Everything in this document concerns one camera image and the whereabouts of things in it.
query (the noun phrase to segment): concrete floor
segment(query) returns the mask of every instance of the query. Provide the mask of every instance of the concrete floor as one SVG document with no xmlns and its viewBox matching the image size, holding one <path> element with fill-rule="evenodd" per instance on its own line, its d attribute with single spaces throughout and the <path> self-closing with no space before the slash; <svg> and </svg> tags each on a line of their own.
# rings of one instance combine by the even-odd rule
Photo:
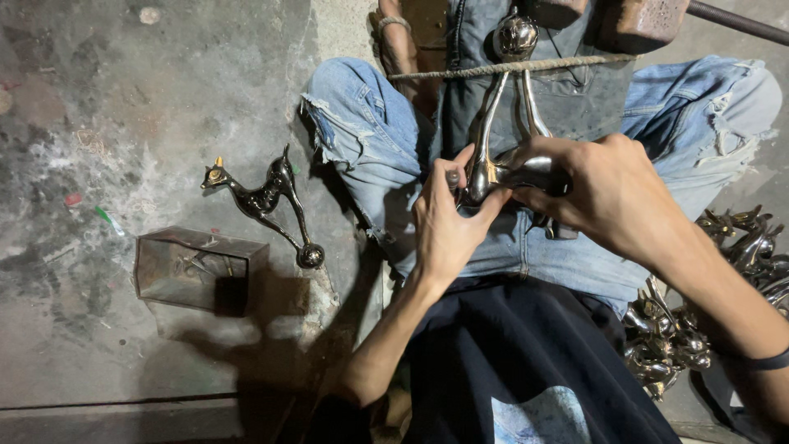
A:
<svg viewBox="0 0 789 444">
<path fill-rule="evenodd" d="M 780 0 L 709 3 L 789 27 Z M 159 8 L 161 20 L 140 23 L 144 6 Z M 367 307 L 371 297 L 383 297 L 380 256 L 359 235 L 331 172 L 308 167 L 311 136 L 299 117 L 298 94 L 321 60 L 350 55 L 375 62 L 367 20 L 374 9 L 373 0 L 240 1 L 232 8 L 216 0 L 0 2 L 0 81 L 13 97 L 13 107 L 0 115 L 6 190 L 0 195 L 0 408 L 221 398 L 270 386 L 286 387 L 298 399 L 327 360 L 348 352 L 357 329 L 380 316 L 375 304 Z M 433 26 L 416 30 L 424 40 L 442 32 L 434 26 L 441 17 L 419 17 Z M 686 18 L 677 41 L 638 65 L 706 54 L 761 58 L 789 93 L 787 48 L 695 17 Z M 788 126 L 784 110 L 775 128 Z M 784 131 L 765 142 L 752 171 L 715 207 L 762 203 L 786 221 L 787 141 Z M 299 269 L 284 239 L 241 216 L 227 190 L 199 188 L 204 165 L 219 155 L 243 184 L 257 186 L 287 142 L 301 169 L 297 188 L 310 234 L 327 251 L 326 269 Z M 73 193 L 81 202 L 66 205 Z M 96 205 L 118 220 L 125 236 L 96 215 Z M 281 205 L 277 217 L 295 231 L 290 207 Z M 133 238 L 169 225 L 270 243 L 273 270 L 260 312 L 217 318 L 136 299 L 129 282 Z M 779 238 L 780 250 L 787 245 Z M 291 406 L 281 412 L 298 409 L 288 396 L 276 397 Z M 202 412 L 237 404 L 184 402 L 205 403 L 195 407 Z M 669 420 L 711 423 L 682 384 L 661 409 Z M 166 423 L 155 413 L 160 410 L 130 409 L 133 419 L 118 429 L 124 433 L 105 431 L 91 442 L 150 441 L 151 430 Z M 72 422 L 75 430 L 87 431 L 109 417 L 101 415 L 115 413 L 69 410 L 80 418 Z M 248 421 L 230 416 L 224 436 L 247 429 Z M 135 427 L 143 418 L 152 418 L 150 424 Z M 188 429 L 180 439 L 218 437 L 215 430 L 190 435 Z"/>
</svg>

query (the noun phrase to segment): ripped jeans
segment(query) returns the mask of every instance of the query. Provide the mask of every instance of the ripped jeans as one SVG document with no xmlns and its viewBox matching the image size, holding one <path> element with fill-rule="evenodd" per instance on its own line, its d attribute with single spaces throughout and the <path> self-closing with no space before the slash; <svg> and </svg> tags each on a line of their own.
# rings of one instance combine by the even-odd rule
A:
<svg viewBox="0 0 789 444">
<path fill-rule="evenodd" d="M 416 260 L 410 208 L 433 159 L 434 130 L 367 62 L 333 58 L 318 66 L 304 94 L 316 147 L 332 162 L 394 269 Z M 781 92 L 761 61 L 709 56 L 644 68 L 633 75 L 621 132 L 640 141 L 674 199 L 698 217 L 739 178 L 771 134 Z M 505 207 L 461 277 L 527 273 L 588 292 L 620 317 L 649 272 L 583 234 L 570 241 L 525 235 L 532 213 Z"/>
</svg>

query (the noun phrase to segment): green paper scrap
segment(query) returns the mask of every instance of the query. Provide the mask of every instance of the green paper scrap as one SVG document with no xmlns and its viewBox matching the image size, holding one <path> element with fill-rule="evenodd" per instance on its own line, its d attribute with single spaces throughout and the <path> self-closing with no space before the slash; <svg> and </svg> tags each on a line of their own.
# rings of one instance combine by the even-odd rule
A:
<svg viewBox="0 0 789 444">
<path fill-rule="evenodd" d="M 106 220 L 107 222 L 110 223 L 110 225 L 112 225 L 112 228 L 115 229 L 115 232 L 118 233 L 118 235 L 120 236 L 126 235 L 126 233 L 123 232 L 123 228 L 121 228 L 121 225 L 115 220 L 114 217 L 105 213 L 104 210 L 99 208 L 98 205 L 95 207 L 95 210 L 99 214 L 99 216 L 101 216 L 102 219 Z"/>
</svg>

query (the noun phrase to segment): deer statue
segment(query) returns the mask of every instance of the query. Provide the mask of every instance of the deer statue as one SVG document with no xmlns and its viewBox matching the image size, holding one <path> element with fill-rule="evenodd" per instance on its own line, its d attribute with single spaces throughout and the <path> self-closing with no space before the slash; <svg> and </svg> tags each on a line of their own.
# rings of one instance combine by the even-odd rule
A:
<svg viewBox="0 0 789 444">
<path fill-rule="evenodd" d="M 213 167 L 205 168 L 205 180 L 200 185 L 200 188 L 216 188 L 217 186 L 227 185 L 242 213 L 288 239 L 288 242 L 296 248 L 296 262 L 301 268 L 315 269 L 323 264 L 325 253 L 323 252 L 323 247 L 309 240 L 307 225 L 304 222 L 304 208 L 296 195 L 293 169 L 288 160 L 289 148 L 290 144 L 285 145 L 285 152 L 271 162 L 271 165 L 268 167 L 266 182 L 260 188 L 247 190 L 241 186 L 236 179 L 233 179 L 233 176 L 225 171 L 225 168 L 222 166 L 222 157 L 216 158 Z M 298 226 L 301 229 L 301 237 L 304 240 L 303 246 L 299 245 L 298 241 L 282 225 L 271 219 L 271 212 L 277 207 L 280 194 L 284 194 L 288 198 L 296 212 Z"/>
</svg>

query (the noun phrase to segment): bracelet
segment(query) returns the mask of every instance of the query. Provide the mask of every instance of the bracelet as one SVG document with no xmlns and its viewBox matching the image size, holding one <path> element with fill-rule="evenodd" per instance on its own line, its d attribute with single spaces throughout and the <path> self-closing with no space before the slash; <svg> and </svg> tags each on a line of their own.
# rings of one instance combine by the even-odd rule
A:
<svg viewBox="0 0 789 444">
<path fill-rule="evenodd" d="M 749 371 L 778 370 L 789 367 L 789 348 L 778 356 L 764 359 L 751 359 L 746 357 L 721 356 L 732 364 L 738 365 Z"/>
<path fill-rule="evenodd" d="M 406 27 L 406 31 L 411 33 L 411 25 L 408 24 L 408 21 L 402 17 L 384 17 L 378 22 L 378 33 L 383 32 L 383 27 L 392 24 L 392 23 L 399 23 Z"/>
</svg>

